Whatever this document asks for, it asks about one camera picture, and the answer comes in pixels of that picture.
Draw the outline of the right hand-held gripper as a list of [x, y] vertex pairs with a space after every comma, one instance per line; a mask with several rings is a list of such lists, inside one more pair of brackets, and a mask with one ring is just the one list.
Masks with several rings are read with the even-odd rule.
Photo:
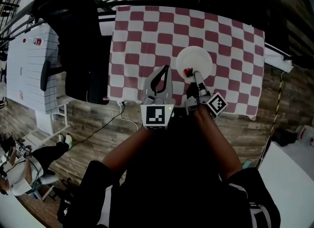
[[228, 103], [219, 92], [209, 95], [203, 77], [199, 71], [194, 72], [196, 84], [190, 84], [186, 89], [187, 100], [185, 101], [186, 114], [189, 115], [197, 110], [200, 105], [208, 108], [212, 119], [217, 119], [225, 111]]

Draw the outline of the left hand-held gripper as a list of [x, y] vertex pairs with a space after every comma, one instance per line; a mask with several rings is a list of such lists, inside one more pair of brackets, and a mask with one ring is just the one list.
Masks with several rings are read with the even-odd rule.
[[[162, 88], [158, 84], [163, 78]], [[164, 65], [153, 71], [144, 82], [144, 95], [141, 105], [142, 124], [148, 130], [166, 130], [175, 107], [175, 100], [165, 101], [161, 98], [172, 96], [172, 71]]]

